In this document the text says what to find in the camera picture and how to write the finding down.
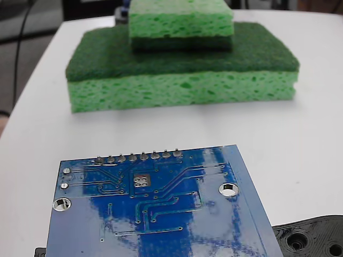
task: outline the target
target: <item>green sponge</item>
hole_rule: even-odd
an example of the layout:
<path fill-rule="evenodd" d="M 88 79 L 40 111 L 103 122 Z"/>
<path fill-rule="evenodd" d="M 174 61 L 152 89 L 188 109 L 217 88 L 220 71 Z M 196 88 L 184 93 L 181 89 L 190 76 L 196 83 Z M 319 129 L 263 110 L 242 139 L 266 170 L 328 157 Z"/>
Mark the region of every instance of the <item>green sponge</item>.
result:
<path fill-rule="evenodd" d="M 87 32 L 66 70 L 72 111 L 291 99 L 297 59 L 260 24 L 235 30 L 233 52 L 149 54 L 126 25 Z"/>
<path fill-rule="evenodd" d="M 133 50 L 232 47 L 233 12 L 223 0 L 134 0 L 129 16 Z"/>
<path fill-rule="evenodd" d="M 223 0 L 133 0 L 130 37 L 230 36 L 232 18 Z"/>

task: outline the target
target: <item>large green sponge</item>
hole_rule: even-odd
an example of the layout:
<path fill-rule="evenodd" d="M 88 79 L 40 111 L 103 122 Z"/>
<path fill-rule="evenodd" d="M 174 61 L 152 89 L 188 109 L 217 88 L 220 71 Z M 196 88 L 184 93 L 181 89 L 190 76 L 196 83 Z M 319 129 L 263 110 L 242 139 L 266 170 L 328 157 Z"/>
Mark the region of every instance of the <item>large green sponge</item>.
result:
<path fill-rule="evenodd" d="M 233 12 L 223 0 L 133 0 L 129 15 L 133 50 L 232 47 Z"/>
<path fill-rule="evenodd" d="M 66 70 L 72 111 L 291 99 L 297 59 L 260 24 L 235 30 L 233 52 L 149 54 L 127 26 L 87 32 Z"/>

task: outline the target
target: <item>blue circuit board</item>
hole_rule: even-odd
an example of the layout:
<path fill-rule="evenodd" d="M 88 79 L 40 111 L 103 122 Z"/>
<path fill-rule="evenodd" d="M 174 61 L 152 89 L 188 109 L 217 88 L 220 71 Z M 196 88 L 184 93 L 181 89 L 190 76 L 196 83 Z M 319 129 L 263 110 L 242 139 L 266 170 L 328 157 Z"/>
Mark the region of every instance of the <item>blue circuit board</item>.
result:
<path fill-rule="evenodd" d="M 62 161 L 47 257 L 282 256 L 236 146 Z"/>

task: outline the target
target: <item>screw hole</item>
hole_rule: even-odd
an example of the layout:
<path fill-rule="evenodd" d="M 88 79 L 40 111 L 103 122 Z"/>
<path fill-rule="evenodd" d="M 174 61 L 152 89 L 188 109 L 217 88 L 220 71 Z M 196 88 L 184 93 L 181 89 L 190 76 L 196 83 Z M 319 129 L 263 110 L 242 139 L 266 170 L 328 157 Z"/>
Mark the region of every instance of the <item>screw hole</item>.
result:
<path fill-rule="evenodd" d="M 66 211 L 70 208 L 71 201 L 68 198 L 58 198 L 53 203 L 55 211 Z"/>
<path fill-rule="evenodd" d="M 288 237 L 287 244 L 295 251 L 304 249 L 307 246 L 308 240 L 305 235 L 295 233 Z"/>
<path fill-rule="evenodd" d="M 238 186 L 231 183 L 222 184 L 219 187 L 219 193 L 227 197 L 233 197 L 238 194 Z"/>
<path fill-rule="evenodd" d="M 332 245 L 329 249 L 329 252 L 332 256 L 341 256 L 343 249 L 340 245 Z"/>

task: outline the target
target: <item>black cable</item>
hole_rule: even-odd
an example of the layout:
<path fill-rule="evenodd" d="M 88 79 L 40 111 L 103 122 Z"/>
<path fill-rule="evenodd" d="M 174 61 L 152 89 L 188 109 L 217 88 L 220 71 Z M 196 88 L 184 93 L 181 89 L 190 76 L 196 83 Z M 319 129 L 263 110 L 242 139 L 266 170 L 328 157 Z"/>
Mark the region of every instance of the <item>black cable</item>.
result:
<path fill-rule="evenodd" d="M 331 13 L 336 13 L 338 11 L 338 8 L 341 6 L 341 4 L 342 4 L 342 0 L 339 0 Z"/>
<path fill-rule="evenodd" d="M 248 9 L 250 9 L 250 7 L 249 7 L 249 0 L 245 0 L 245 8 L 248 10 Z"/>
<path fill-rule="evenodd" d="M 33 6 L 33 3 L 29 2 L 28 8 L 25 12 L 23 22 L 21 23 L 21 28 L 20 28 L 20 32 L 19 32 L 19 36 L 18 36 L 16 60 L 14 61 L 13 108 L 16 105 L 16 101 L 17 101 L 18 60 L 19 60 L 20 44 L 21 44 L 21 39 L 23 38 L 23 32 L 24 32 L 26 19 L 28 17 L 28 14 L 30 13 L 32 6 Z"/>

